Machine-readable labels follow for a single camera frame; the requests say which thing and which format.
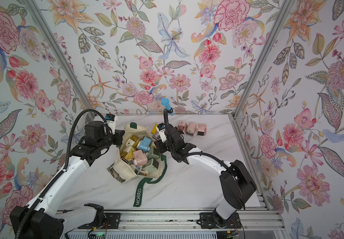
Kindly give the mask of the yellow pencil sharpener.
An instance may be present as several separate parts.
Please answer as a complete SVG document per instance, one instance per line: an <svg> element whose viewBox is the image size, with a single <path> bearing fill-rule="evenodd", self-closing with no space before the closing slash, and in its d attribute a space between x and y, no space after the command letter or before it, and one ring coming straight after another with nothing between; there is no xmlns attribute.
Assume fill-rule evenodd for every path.
<svg viewBox="0 0 344 239"><path fill-rule="evenodd" d="M136 148L134 148L131 145L126 146L125 148L121 149L120 151L120 157L124 158L126 160L133 160L134 156L133 153L136 151Z"/></svg>

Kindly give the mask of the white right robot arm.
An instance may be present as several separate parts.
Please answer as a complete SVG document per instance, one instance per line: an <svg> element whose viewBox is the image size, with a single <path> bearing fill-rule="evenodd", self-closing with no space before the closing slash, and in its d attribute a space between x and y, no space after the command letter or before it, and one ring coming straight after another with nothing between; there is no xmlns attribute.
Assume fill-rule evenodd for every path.
<svg viewBox="0 0 344 239"><path fill-rule="evenodd" d="M157 149L160 153L168 151L176 162L199 167L218 177L223 200L210 215L209 223L211 228L225 228L236 211L245 209L246 202L256 192L257 186L240 160L224 161L185 142L178 129L169 123L169 115L172 113L172 108L163 111L164 122L157 126L161 137L156 141Z"/></svg>

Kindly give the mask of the cream canvas tote bag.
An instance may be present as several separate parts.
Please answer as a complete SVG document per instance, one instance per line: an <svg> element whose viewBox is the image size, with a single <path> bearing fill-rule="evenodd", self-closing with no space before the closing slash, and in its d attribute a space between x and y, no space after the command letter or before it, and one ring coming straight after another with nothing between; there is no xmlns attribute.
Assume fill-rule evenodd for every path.
<svg viewBox="0 0 344 239"><path fill-rule="evenodd" d="M148 128L143 127L135 122L131 122L124 127L125 134L123 136L123 144L119 147L116 154L114 163L107 168L108 172L120 183L126 183L135 178L140 178L140 182L136 188L133 206L139 208L142 205L144 187L145 185L158 184L164 178L167 169L167 157L161 154L155 146L155 139L151 136ZM137 149L137 145L144 137L148 137L152 140L151 148L148 152L144 152L147 155L148 161L150 159L156 159L159 162L159 169L157 172L144 175L143 166L137 167L133 164L133 160L126 160L120 157L121 149L128 145Z"/></svg>

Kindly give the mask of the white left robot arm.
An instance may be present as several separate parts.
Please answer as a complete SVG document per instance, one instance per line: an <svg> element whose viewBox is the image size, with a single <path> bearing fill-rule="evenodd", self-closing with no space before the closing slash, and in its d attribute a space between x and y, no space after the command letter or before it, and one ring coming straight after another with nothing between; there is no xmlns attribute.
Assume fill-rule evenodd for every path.
<svg viewBox="0 0 344 239"><path fill-rule="evenodd" d="M95 113L101 120L88 122L84 126L84 136L73 146L74 131L86 113ZM63 167L38 195L25 206L16 206L10 213L16 239L59 239L81 226L96 230L108 223L103 206L94 203L61 214L58 208L78 178L104 155L103 150L122 144L124 131L116 129L116 121L116 115L103 115L94 109L84 110L76 117Z"/></svg>

